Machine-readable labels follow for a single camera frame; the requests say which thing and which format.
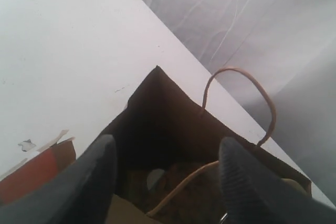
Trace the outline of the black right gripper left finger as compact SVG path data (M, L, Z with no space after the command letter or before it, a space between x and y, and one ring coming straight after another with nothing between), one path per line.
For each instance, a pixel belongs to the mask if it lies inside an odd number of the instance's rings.
M1 223L105 223L116 178L116 143L102 135L50 182L1 207Z

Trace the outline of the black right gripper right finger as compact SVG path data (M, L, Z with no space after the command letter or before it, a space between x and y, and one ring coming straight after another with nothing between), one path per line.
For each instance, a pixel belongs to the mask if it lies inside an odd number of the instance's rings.
M335 223L335 210L299 192L234 138L219 146L219 176L230 223Z

